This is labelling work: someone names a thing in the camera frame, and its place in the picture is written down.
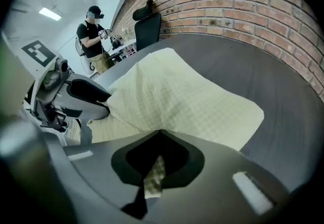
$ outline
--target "ceiling light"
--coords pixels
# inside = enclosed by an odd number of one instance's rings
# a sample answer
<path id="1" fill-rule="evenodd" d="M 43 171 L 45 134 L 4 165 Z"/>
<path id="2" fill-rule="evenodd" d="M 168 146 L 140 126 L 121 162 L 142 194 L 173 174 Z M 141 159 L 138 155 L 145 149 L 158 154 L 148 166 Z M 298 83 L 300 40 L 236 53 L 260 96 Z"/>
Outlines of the ceiling light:
<path id="1" fill-rule="evenodd" d="M 42 15 L 48 16 L 56 21 L 61 19 L 61 17 L 59 15 L 55 14 L 51 10 L 48 10 L 47 8 L 42 8 L 42 10 L 40 10 L 39 13 Z"/>

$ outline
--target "brick wall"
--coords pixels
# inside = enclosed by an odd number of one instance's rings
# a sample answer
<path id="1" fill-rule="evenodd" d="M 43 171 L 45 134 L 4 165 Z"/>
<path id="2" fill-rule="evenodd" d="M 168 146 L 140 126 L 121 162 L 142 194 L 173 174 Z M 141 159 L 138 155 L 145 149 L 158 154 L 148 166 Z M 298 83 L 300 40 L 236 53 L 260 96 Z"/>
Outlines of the brick wall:
<path id="1" fill-rule="evenodd" d="M 135 36 L 133 12 L 147 0 L 126 0 L 113 29 Z M 254 45 L 296 70 L 324 101 L 324 42 L 306 0 L 154 0 L 162 15 L 160 38 L 220 35 Z"/>

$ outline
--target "person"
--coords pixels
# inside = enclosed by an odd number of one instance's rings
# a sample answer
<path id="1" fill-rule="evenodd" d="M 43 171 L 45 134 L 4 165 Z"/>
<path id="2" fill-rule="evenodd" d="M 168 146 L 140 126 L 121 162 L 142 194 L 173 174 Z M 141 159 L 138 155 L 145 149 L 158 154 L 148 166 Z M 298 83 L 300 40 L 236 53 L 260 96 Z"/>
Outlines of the person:
<path id="1" fill-rule="evenodd" d="M 86 57 L 99 74 L 114 65 L 111 60 L 108 60 L 109 54 L 105 52 L 101 43 L 103 38 L 108 38 L 106 30 L 99 24 L 103 16 L 98 6 L 89 7 L 85 22 L 80 24 L 76 31 Z"/>

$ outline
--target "chair backrest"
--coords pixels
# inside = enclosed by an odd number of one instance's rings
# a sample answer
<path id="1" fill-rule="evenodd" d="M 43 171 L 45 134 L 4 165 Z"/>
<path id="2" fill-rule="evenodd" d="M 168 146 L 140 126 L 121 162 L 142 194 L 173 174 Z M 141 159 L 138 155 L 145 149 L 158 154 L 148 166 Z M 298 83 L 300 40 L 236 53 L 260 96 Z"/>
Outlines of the chair backrest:
<path id="1" fill-rule="evenodd" d="M 155 13 L 135 24 L 137 51 L 158 42 L 161 28 L 161 14 Z"/>

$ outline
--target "black t-shirt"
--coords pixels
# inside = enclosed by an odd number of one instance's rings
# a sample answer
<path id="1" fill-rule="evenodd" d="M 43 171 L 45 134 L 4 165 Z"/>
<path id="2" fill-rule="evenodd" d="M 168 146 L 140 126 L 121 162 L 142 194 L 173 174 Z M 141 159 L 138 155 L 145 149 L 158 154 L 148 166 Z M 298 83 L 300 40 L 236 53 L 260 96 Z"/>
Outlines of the black t-shirt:
<path id="1" fill-rule="evenodd" d="M 89 37 L 89 39 L 94 39 L 98 37 L 99 32 L 104 30 L 104 28 L 98 24 L 98 28 L 95 24 L 90 24 L 87 21 L 85 21 L 87 26 L 84 24 L 80 24 L 77 28 L 76 34 L 79 39 L 83 39 L 86 37 Z M 87 58 L 92 58 L 94 56 L 97 56 L 99 54 L 102 54 L 103 47 L 101 44 L 101 41 L 96 43 L 95 45 L 92 45 L 91 47 L 87 48 L 82 44 L 82 49 L 84 50 Z"/>

